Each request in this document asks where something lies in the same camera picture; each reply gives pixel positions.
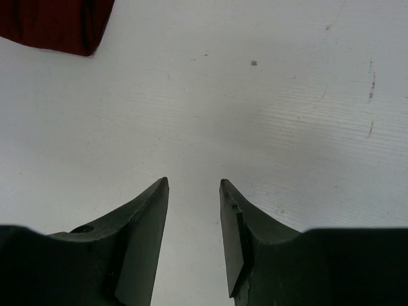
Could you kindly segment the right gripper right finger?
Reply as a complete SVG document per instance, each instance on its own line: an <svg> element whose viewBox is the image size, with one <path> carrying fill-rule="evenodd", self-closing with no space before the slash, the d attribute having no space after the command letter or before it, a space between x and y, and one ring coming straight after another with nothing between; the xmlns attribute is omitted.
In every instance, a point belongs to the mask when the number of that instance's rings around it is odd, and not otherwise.
<svg viewBox="0 0 408 306"><path fill-rule="evenodd" d="M406 305L405 228L299 232L221 180L228 294L236 305Z"/></svg>

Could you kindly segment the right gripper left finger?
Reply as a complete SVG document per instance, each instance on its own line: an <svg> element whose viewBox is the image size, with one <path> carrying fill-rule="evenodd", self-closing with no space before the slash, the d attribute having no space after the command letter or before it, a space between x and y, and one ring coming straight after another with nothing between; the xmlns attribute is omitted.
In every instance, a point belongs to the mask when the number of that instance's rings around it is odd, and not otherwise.
<svg viewBox="0 0 408 306"><path fill-rule="evenodd" d="M161 178L70 232L1 226L1 304L149 305L168 197Z"/></svg>

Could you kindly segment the dark red t-shirt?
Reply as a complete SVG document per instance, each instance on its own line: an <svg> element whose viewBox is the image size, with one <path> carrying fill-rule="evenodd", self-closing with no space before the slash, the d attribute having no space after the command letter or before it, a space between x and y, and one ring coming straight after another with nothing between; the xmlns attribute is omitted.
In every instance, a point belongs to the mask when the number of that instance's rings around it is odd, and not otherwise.
<svg viewBox="0 0 408 306"><path fill-rule="evenodd" d="M1 1L1 37L88 57L101 43L113 5L111 0Z"/></svg>

